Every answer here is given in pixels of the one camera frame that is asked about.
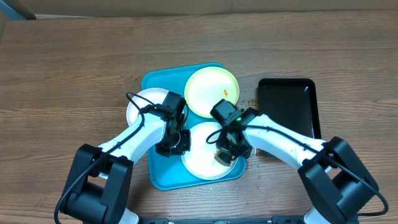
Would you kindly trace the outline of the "green yellow sponge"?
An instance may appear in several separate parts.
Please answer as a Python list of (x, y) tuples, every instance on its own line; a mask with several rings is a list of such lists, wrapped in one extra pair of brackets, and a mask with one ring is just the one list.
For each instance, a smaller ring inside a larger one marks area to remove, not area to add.
[(228, 152), (217, 151), (214, 156), (215, 160), (222, 166), (229, 167), (232, 161), (232, 155)]

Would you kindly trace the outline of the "white plate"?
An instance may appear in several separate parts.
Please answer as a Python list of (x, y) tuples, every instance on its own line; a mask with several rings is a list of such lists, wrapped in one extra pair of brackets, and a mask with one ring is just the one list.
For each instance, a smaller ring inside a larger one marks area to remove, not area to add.
[(216, 145), (206, 142), (206, 138), (219, 129), (221, 125), (216, 122), (200, 123), (190, 129), (190, 150), (182, 156), (182, 162), (195, 177), (216, 180), (229, 174), (235, 167), (236, 161), (228, 167), (217, 162)]

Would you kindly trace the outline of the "pink plate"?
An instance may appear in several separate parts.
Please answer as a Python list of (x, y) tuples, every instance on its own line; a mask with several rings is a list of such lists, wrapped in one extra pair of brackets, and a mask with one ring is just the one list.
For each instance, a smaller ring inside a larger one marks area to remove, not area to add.
[[(148, 88), (138, 93), (139, 96), (151, 101), (154, 104), (162, 104), (169, 91), (163, 88)], [(138, 96), (132, 97), (133, 102), (139, 107), (143, 108), (149, 104), (148, 101), (139, 98)], [(126, 110), (126, 119), (128, 126), (132, 125), (139, 116), (139, 110), (129, 102)]]

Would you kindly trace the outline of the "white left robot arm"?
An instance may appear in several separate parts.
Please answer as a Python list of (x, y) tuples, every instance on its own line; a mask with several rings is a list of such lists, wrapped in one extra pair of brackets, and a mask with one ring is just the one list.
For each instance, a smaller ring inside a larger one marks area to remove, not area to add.
[(55, 223), (60, 213), (83, 223), (141, 223), (126, 207), (133, 167), (153, 146), (165, 157), (187, 152), (190, 132), (182, 128), (185, 120), (184, 113), (141, 113), (114, 139), (98, 147), (82, 145), (55, 207)]

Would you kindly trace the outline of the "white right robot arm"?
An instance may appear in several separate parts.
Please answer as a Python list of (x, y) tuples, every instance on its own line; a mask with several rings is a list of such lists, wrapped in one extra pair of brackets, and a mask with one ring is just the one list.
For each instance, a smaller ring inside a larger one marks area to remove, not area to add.
[(375, 215), (387, 212), (376, 181), (344, 139), (303, 136), (252, 108), (212, 115), (221, 125), (214, 141), (219, 163), (249, 157), (249, 151), (258, 148), (297, 170), (313, 205), (297, 223), (357, 223), (360, 210), (374, 196), (385, 206)]

